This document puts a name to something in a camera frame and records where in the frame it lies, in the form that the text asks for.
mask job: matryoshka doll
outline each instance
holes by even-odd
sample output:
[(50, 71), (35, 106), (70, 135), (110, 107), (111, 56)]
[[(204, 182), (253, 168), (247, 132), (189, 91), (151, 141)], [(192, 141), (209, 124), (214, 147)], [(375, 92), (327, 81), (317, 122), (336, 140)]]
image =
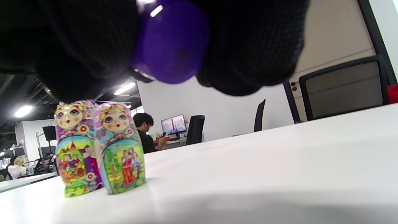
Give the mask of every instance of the matryoshka doll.
[(94, 115), (98, 105), (91, 100), (59, 103), (55, 112), (59, 175), (65, 196), (83, 195), (102, 188), (94, 141)]
[(108, 193), (122, 193), (144, 184), (144, 150), (126, 105), (99, 105), (95, 128), (96, 143), (103, 155), (98, 160), (99, 170)]

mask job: red object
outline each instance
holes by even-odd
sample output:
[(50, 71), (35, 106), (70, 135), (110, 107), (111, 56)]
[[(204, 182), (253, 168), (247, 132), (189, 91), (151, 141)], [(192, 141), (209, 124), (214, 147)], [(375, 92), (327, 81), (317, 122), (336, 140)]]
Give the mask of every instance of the red object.
[(84, 176), (84, 170), (83, 170), (82, 168), (78, 168), (78, 169), (77, 169), (77, 175), (78, 175), (79, 177)]
[(398, 84), (387, 86), (388, 98), (391, 104), (398, 103)]

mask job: white wall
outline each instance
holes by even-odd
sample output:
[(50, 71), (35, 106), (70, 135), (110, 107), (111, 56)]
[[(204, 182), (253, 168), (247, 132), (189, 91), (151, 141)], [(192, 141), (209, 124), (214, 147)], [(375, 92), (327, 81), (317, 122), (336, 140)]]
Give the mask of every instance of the white wall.
[[(23, 132), (24, 132), (25, 151), (30, 161), (40, 158), (38, 150), (39, 145), (36, 139), (36, 132), (39, 130), (40, 133), (43, 133), (43, 126), (48, 126), (48, 124), (55, 125), (54, 119), (22, 121), (20, 123), (20, 126), (23, 127)], [(39, 141), (40, 141), (40, 146), (42, 147), (49, 146), (44, 135), (39, 137)], [(51, 141), (51, 145), (56, 146), (57, 141), (56, 140)]]
[(184, 114), (205, 115), (204, 140), (253, 132), (258, 104), (266, 99), (263, 130), (293, 124), (282, 85), (262, 88), (246, 97), (232, 97), (199, 85), (196, 78), (179, 85), (138, 83), (142, 106), (155, 120), (150, 134), (161, 133), (160, 121)]
[(17, 141), (17, 143), (21, 140), (23, 140), (25, 142), (25, 133), (23, 131), (23, 125), (22, 122), (18, 123), (17, 125), (15, 125), (14, 127), (14, 131), (15, 131), (15, 139)]
[(381, 36), (398, 78), (398, 0), (369, 0)]

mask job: hand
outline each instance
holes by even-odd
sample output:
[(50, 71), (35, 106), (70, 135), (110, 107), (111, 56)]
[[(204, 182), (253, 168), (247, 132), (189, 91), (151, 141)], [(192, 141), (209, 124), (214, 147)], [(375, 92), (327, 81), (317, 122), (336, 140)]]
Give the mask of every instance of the hand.
[(85, 152), (82, 154), (83, 159), (88, 158), (90, 156), (90, 154), (88, 154), (88, 152)]
[(157, 139), (158, 141), (158, 145), (163, 146), (166, 143), (166, 137), (161, 137), (159, 139)]

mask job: office chair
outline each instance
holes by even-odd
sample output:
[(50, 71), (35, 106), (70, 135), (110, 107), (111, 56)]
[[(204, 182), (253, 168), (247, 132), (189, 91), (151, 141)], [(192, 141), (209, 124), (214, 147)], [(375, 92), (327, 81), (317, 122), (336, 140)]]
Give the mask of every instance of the office chair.
[(49, 156), (49, 157), (38, 159), (36, 167), (35, 167), (34, 175), (51, 173), (49, 163), (51, 162), (52, 158), (53, 158), (52, 156)]
[(12, 180), (11, 174), (7, 171), (7, 169), (0, 170), (0, 182)]
[(389, 104), (379, 55), (322, 69), (298, 81), (308, 121)]
[(263, 129), (263, 114), (264, 114), (265, 100), (263, 100), (257, 107), (256, 118), (254, 120), (254, 132), (262, 131)]
[(203, 125), (205, 124), (204, 115), (191, 116), (189, 120), (188, 136), (186, 145), (202, 142)]

